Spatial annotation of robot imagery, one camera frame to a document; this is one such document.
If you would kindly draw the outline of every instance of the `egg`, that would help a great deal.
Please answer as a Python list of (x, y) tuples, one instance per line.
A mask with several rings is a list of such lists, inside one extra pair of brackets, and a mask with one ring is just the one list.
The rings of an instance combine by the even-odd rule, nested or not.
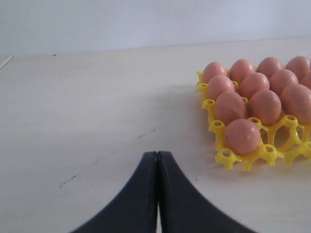
[(247, 155), (260, 147), (258, 126), (247, 119), (236, 119), (228, 124), (224, 133), (225, 145), (238, 155)]
[(229, 72), (229, 78), (240, 84), (243, 79), (255, 72), (255, 67), (250, 61), (246, 59), (239, 59), (232, 65)]
[(288, 69), (279, 70), (270, 78), (270, 90), (275, 92), (278, 96), (281, 94), (284, 87), (292, 84), (298, 84), (298, 79), (296, 75)]
[(258, 118), (265, 126), (270, 126), (280, 120), (282, 104), (280, 98), (271, 90), (256, 92), (248, 102), (249, 114)]
[(285, 69), (292, 71), (300, 81), (311, 70), (310, 60), (305, 56), (297, 56), (287, 63)]
[(207, 85), (207, 98), (216, 100), (225, 91), (234, 91), (233, 82), (225, 75), (216, 75)]
[(311, 90), (311, 72), (309, 72), (302, 78), (300, 84), (306, 86)]
[(283, 69), (283, 66), (279, 59), (276, 57), (266, 57), (259, 63), (257, 72), (264, 74), (270, 79), (272, 75), (281, 69)]
[(243, 98), (236, 92), (223, 92), (215, 103), (215, 117), (224, 125), (228, 125), (233, 120), (245, 118), (246, 106)]
[(202, 80), (204, 83), (209, 83), (214, 76), (219, 74), (227, 76), (227, 69), (220, 62), (211, 62), (205, 67)]
[(268, 78), (262, 73), (253, 73), (248, 75), (240, 84), (239, 94), (250, 99), (253, 94), (260, 90), (269, 90), (270, 84)]
[(311, 90), (301, 84), (285, 87), (280, 96), (283, 110), (293, 115), (299, 124), (311, 123)]

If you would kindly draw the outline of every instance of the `white table surface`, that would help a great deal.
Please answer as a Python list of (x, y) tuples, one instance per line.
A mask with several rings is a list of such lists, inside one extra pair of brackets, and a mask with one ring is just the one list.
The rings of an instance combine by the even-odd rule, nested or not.
[(211, 61), (286, 63), (309, 50), (310, 37), (13, 58), (0, 70), (0, 232), (69, 232), (120, 191), (143, 152), (170, 150), (241, 223), (309, 233), (311, 163), (226, 171), (195, 92)]

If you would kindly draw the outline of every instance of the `dark mark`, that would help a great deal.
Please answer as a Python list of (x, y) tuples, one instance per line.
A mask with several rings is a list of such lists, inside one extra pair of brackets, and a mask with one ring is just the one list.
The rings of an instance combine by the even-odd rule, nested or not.
[(144, 133), (144, 134), (141, 134), (140, 136), (138, 136), (137, 139), (142, 138), (142, 137), (144, 137), (144, 136), (146, 136), (145, 133)]
[(79, 173), (77, 173), (76, 175), (74, 175), (73, 177), (71, 177), (70, 179), (66, 180), (65, 182), (62, 182), (61, 184), (59, 184), (59, 188), (62, 188), (65, 184), (67, 184), (69, 181), (73, 180), (74, 178), (76, 178), (79, 175)]

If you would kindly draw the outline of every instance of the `egg tray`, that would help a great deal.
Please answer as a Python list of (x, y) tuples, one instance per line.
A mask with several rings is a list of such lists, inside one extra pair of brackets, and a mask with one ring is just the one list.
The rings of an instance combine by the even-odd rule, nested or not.
[[(249, 120), (256, 123), (261, 131), (261, 135), (267, 135), (267, 143), (264, 144), (261, 139), (260, 148), (248, 155), (237, 155), (232, 150), (225, 147), (224, 133), (225, 125), (215, 118), (215, 101), (207, 99), (208, 84), (202, 82), (202, 71), (198, 71), (199, 82), (197, 83), (197, 92), (202, 94), (202, 109), (208, 111), (207, 121), (209, 123), (208, 130), (216, 134), (215, 148), (218, 150), (215, 159), (216, 162), (222, 163), (225, 169), (232, 169), (234, 163), (242, 163), (244, 171), (250, 171), (252, 164), (261, 158), (267, 162), (268, 166), (275, 166), (275, 160), (281, 158), (285, 164), (291, 164), (293, 160), (303, 155), (306, 158), (311, 158), (311, 142), (309, 137), (311, 134), (311, 124), (300, 125), (295, 116), (283, 115), (281, 120), (272, 125), (264, 126), (258, 118), (250, 117)], [(233, 81), (235, 90), (239, 85)], [(248, 104), (248, 99), (243, 97), (245, 104)], [(285, 128), (289, 132), (289, 137), (281, 147), (276, 147), (276, 133), (279, 129)]]

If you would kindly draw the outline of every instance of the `yellow egg tray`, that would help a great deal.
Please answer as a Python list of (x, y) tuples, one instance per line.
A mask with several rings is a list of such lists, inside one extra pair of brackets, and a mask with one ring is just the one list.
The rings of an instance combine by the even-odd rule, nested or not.
[[(311, 158), (311, 142), (309, 141), (311, 124), (300, 125), (297, 118), (292, 115), (284, 115), (278, 123), (272, 126), (264, 126), (258, 118), (250, 117), (249, 120), (258, 125), (262, 133), (261, 135), (266, 134), (266, 144), (261, 140), (259, 150), (243, 156), (237, 155), (232, 150), (226, 148), (224, 143), (225, 125), (215, 118), (215, 101), (207, 99), (208, 84), (202, 83), (202, 74), (202, 71), (197, 72), (199, 76), (197, 92), (202, 94), (202, 109), (208, 111), (208, 130), (216, 134), (215, 148), (218, 150), (215, 157), (216, 162), (222, 163), (225, 169), (232, 169), (234, 163), (242, 163), (243, 170), (250, 171), (252, 164), (258, 158), (265, 160), (268, 166), (275, 166), (277, 158), (282, 158), (285, 164), (291, 164), (299, 155)], [(233, 81), (233, 84), (236, 90), (238, 90), (238, 83)], [(243, 99), (247, 105), (248, 99), (244, 97)], [(275, 145), (276, 133), (281, 128), (286, 129), (289, 132), (289, 136), (286, 142), (277, 148)]]

